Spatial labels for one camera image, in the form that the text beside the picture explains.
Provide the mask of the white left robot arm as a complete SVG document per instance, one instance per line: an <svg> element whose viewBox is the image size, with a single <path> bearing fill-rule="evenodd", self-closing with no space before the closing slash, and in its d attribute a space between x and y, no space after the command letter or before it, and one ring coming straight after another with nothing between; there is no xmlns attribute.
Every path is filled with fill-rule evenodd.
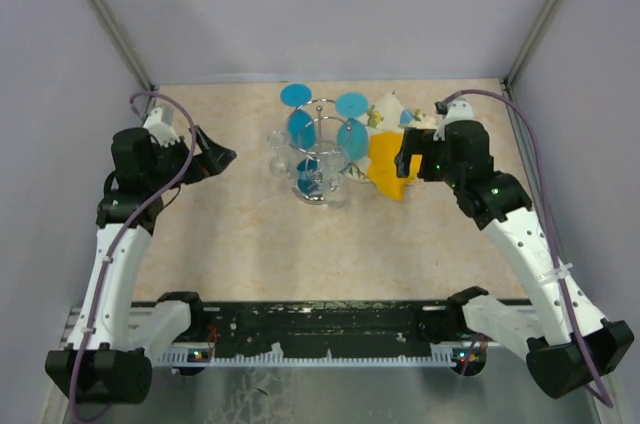
<svg viewBox="0 0 640 424"><path fill-rule="evenodd" d="M163 294L140 325L129 324L140 264L165 208L163 194L217 176L237 157L199 126L191 133L191 144L168 125L113 137L114 169L97 207L96 254L81 312L65 347L45 361L47 375L73 404L143 402L152 367L165 351L207 331L203 302L193 291Z"/></svg>

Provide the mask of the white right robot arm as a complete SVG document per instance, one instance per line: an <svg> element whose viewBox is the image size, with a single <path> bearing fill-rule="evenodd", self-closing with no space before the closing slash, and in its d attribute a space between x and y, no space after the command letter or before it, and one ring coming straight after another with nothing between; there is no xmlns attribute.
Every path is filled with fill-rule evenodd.
<svg viewBox="0 0 640 424"><path fill-rule="evenodd" d="M616 369L634 341L623 321L609 320L553 255L532 201L517 178L497 171L489 135L475 120L442 130L408 128L396 173L443 182L460 210L501 251L536 312L529 317L472 287L447 301L448 331L461 340L482 334L520 357L538 387L558 399Z"/></svg>

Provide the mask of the clear wine glass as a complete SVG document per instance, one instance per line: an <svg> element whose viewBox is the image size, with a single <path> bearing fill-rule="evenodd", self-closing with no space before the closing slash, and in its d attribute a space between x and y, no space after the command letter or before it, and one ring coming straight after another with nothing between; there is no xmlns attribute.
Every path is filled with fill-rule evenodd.
<svg viewBox="0 0 640 424"><path fill-rule="evenodd" d="M293 180L297 175L300 159L291 147L289 133L274 130L268 135L267 143L274 153L269 163L270 173L278 178Z"/></svg>
<svg viewBox="0 0 640 424"><path fill-rule="evenodd" d="M344 207L349 200L349 182L342 174L348 164L348 156L339 150L322 155L319 159L320 191L329 208Z"/></svg>

